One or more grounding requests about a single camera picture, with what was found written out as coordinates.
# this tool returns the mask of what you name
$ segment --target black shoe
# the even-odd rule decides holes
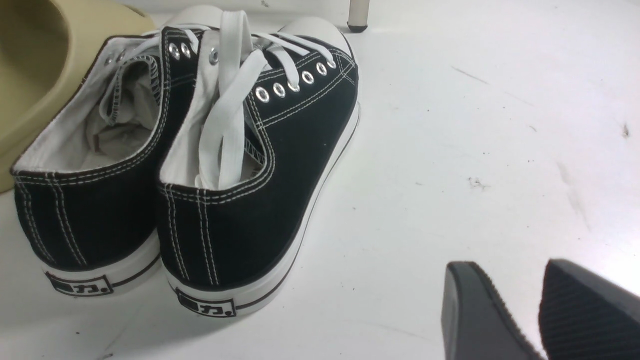
[[[121,293],[159,268],[155,178],[193,96],[189,31],[109,39],[12,168],[22,228],[63,294]]]
[[[640,299],[567,260],[552,260],[540,332],[550,360],[637,360]]]
[[[476,263],[449,263],[442,306],[447,360],[541,360]]]
[[[358,124],[358,66],[323,20],[252,43],[244,13],[225,13],[203,37],[199,74],[161,169],[158,232],[180,303],[228,318],[282,288]]]

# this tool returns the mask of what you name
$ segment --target black canvas sneaker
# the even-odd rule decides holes
[[[121,293],[159,268],[155,176],[193,97],[203,28],[109,39],[12,168],[20,223],[55,290]]]
[[[321,19],[251,36],[243,12],[225,13],[204,34],[159,177],[162,258],[183,306],[230,318],[282,288],[358,124],[358,84],[349,44]]]

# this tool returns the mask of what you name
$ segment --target chair leg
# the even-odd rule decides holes
[[[369,0],[351,0],[349,9],[349,29],[354,33],[361,33],[368,27]]]

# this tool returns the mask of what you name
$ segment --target white shoelace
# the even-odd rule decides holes
[[[300,75],[288,49],[298,55],[310,53],[295,42],[320,53],[334,68],[333,55],[314,42],[279,33],[255,34],[273,43],[271,52],[284,68],[289,87],[300,90]],[[200,175],[195,185],[210,190],[226,190],[241,182],[244,160],[244,100],[265,68],[269,68],[262,50],[253,46],[245,12],[225,12],[220,27],[220,98],[211,108],[200,136]]]
[[[195,54],[198,54],[198,48],[200,47],[200,41],[198,40],[198,37],[193,33],[193,30],[211,30],[210,28],[208,28],[207,26],[203,26],[203,25],[195,25],[195,24],[181,24],[181,25],[174,25],[172,26],[172,28],[177,28],[177,29],[181,29],[185,35],[189,38],[189,41],[191,42],[191,48],[192,51]],[[142,44],[140,44],[138,47],[136,47],[135,49],[133,49],[133,51],[127,51],[126,53],[122,53],[116,60],[114,60],[114,62],[117,62],[118,64],[124,64],[127,61],[140,56],[140,55],[150,55],[150,56],[160,56],[160,34],[162,33],[162,29],[158,29],[158,30],[154,30],[154,31],[149,31],[148,33],[144,33],[141,36],[145,37],[145,36],[150,36],[153,35],[152,38],[148,39],[147,41],[143,42]],[[109,110],[109,100],[111,99],[111,94],[113,94],[114,89],[117,86],[117,81],[118,79],[116,77],[114,77],[110,84],[109,87],[107,87],[107,90],[105,91],[104,97],[102,98],[101,102],[100,102],[100,116],[102,117],[102,119],[104,119],[104,121],[107,122],[107,124],[109,124],[110,126],[115,125],[115,123],[111,120],[111,117],[108,114],[108,110]]]

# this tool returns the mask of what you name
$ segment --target white floor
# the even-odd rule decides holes
[[[166,13],[205,1],[129,0]],[[255,30],[348,0],[215,2]],[[156,275],[74,300],[36,267],[0,197],[7,359],[443,359],[449,261],[477,261],[532,342],[549,258],[640,294],[640,0],[372,0],[348,35],[363,121],[282,294],[232,323],[181,308]]]

